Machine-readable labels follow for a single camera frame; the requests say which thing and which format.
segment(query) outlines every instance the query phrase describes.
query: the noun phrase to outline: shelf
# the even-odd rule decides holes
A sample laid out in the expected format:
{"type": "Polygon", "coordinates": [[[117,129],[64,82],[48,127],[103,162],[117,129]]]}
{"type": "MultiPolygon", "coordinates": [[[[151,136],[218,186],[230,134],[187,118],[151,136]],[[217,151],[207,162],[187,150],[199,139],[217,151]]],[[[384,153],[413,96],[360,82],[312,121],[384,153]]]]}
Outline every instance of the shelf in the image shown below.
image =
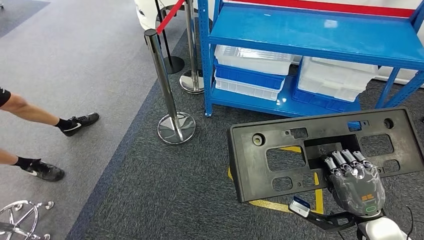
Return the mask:
{"type": "Polygon", "coordinates": [[[211,44],[424,70],[408,19],[225,3],[211,44]]]}
{"type": "MultiPolygon", "coordinates": [[[[215,86],[212,89],[211,101],[213,104],[292,118],[338,113],[324,107],[293,100],[292,92],[294,83],[294,76],[289,75],[285,78],[284,87],[277,97],[278,101],[271,101],[230,91],[224,91],[215,88],[215,86]]],[[[346,112],[360,110],[361,106],[359,101],[356,100],[346,112]]]]}

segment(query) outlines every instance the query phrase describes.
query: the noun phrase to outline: cable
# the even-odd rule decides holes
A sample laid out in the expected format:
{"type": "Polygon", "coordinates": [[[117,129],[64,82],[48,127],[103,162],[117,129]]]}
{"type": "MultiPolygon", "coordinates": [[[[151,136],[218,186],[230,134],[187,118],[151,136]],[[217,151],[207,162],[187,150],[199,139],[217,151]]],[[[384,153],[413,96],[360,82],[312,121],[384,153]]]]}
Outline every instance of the cable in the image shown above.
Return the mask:
{"type": "Polygon", "coordinates": [[[342,233],[340,231],[338,231],[337,233],[340,235],[340,237],[341,237],[342,240],[345,240],[345,238],[343,237],[343,235],[342,235],[342,233]]]}
{"type": "Polygon", "coordinates": [[[406,206],[406,207],[409,209],[409,212],[411,214],[411,228],[408,232],[408,235],[406,235],[406,240],[409,240],[410,235],[411,235],[412,231],[414,230],[414,215],[412,214],[412,210],[410,209],[410,207],[409,206],[406,206]]]}

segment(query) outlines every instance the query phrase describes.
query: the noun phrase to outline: person's leg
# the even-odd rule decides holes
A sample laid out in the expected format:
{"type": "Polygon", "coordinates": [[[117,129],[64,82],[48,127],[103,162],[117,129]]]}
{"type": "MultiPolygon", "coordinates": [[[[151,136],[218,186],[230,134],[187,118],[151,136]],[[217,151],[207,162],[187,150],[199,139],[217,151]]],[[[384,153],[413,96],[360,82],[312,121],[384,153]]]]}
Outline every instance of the person's leg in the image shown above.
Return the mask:
{"type": "Polygon", "coordinates": [[[0,164],[14,165],[18,162],[18,156],[8,153],[0,148],[0,164]]]}
{"type": "Polygon", "coordinates": [[[0,87],[0,110],[7,111],[22,119],[58,127],[66,136],[76,134],[82,127],[87,127],[99,119],[93,112],[85,116],[61,119],[44,109],[28,103],[23,97],[0,87]]]}
{"type": "Polygon", "coordinates": [[[64,178],[65,172],[41,159],[24,158],[0,148],[0,164],[18,166],[27,173],[46,181],[56,182],[64,178]]]}
{"type": "Polygon", "coordinates": [[[28,103],[23,97],[14,93],[10,94],[9,100],[0,109],[31,122],[52,126],[59,123],[59,117],[28,103]]]}

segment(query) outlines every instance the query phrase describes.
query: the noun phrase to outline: stanchion base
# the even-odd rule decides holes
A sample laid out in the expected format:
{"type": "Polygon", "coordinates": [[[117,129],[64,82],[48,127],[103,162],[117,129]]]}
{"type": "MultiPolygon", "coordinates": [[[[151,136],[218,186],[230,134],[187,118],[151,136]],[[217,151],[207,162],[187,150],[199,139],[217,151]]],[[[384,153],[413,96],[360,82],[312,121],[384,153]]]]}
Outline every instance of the stanchion base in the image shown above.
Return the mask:
{"type": "Polygon", "coordinates": [[[178,121],[181,127],[181,135],[173,129],[169,114],[164,116],[157,125],[157,134],[167,144],[182,144],[190,140],[196,131],[196,122],[192,116],[185,112],[178,112],[178,121]]]}
{"type": "Polygon", "coordinates": [[[167,56],[163,59],[163,61],[165,62],[165,68],[168,74],[178,73],[183,70],[185,65],[184,60],[177,56],[167,56]]]}
{"type": "Polygon", "coordinates": [[[193,85],[193,79],[192,79],[192,71],[186,71],[180,78],[179,78],[179,85],[181,85],[182,89],[184,89],[189,94],[201,94],[204,92],[205,87],[203,83],[203,73],[202,71],[197,72],[198,75],[198,82],[199,82],[199,88],[195,89],[193,85]]]}

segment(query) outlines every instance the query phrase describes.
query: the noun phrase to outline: nike shoe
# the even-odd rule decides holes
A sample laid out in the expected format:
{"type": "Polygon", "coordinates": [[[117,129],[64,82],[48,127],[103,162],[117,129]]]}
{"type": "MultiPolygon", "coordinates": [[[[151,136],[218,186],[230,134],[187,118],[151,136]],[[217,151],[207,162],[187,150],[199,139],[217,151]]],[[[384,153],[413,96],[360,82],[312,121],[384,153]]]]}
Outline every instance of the nike shoe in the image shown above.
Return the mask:
{"type": "Polygon", "coordinates": [[[100,116],[96,112],[92,112],[85,116],[75,117],[73,116],[68,121],[72,121],[72,127],[70,129],[62,130],[62,133],[64,133],[66,136],[70,137],[74,134],[76,134],[79,130],[81,130],[83,127],[90,126],[97,122],[99,120],[100,116]]]}
{"type": "Polygon", "coordinates": [[[37,178],[49,182],[57,182],[63,179],[65,176],[65,172],[62,169],[58,168],[57,166],[42,162],[41,159],[32,161],[31,165],[25,169],[25,171],[33,176],[36,176],[37,178]]]}

